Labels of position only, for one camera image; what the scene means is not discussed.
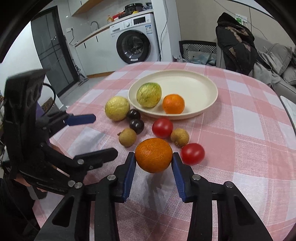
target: red tomato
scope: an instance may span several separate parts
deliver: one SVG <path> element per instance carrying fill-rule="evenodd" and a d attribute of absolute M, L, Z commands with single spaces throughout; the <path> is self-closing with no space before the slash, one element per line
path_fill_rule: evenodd
<path fill-rule="evenodd" d="M 204 148 L 197 143 L 190 143 L 181 149 L 181 159 L 184 164 L 193 166 L 205 158 Z"/>
<path fill-rule="evenodd" d="M 173 123 L 165 118 L 158 119 L 152 126 L 152 131 L 156 137 L 161 139 L 167 139 L 173 132 Z"/>

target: bottle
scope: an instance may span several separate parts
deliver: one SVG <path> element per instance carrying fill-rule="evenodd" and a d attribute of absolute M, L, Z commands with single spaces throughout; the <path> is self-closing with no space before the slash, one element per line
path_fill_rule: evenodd
<path fill-rule="evenodd" d="M 114 22 L 113 18 L 110 15 L 108 15 L 107 23 L 112 23 L 112 22 Z"/>

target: orange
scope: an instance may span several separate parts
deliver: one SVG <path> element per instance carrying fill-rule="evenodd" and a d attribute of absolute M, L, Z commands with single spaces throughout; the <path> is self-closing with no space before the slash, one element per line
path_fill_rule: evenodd
<path fill-rule="evenodd" d="M 184 108 L 184 99 L 177 94 L 167 95 L 163 99 L 163 110 L 167 114 L 181 114 Z"/>
<path fill-rule="evenodd" d="M 173 158 L 173 151 L 165 140 L 150 138 L 137 146 L 135 158 L 144 171 L 157 173 L 168 168 Z"/>

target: washing machine door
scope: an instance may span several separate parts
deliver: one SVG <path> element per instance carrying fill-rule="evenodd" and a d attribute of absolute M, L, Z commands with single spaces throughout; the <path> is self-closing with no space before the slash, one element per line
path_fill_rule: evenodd
<path fill-rule="evenodd" d="M 121 59 L 132 64 L 145 61 L 150 54 L 151 45 L 145 34 L 128 30 L 118 37 L 116 48 Z"/>

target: washing machine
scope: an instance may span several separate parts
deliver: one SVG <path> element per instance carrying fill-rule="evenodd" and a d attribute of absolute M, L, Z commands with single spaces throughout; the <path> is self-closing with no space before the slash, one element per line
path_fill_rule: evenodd
<path fill-rule="evenodd" d="M 116 50 L 114 65 L 122 68 L 143 61 L 158 61 L 159 44 L 154 15 L 151 13 L 116 23 L 110 27 Z"/>

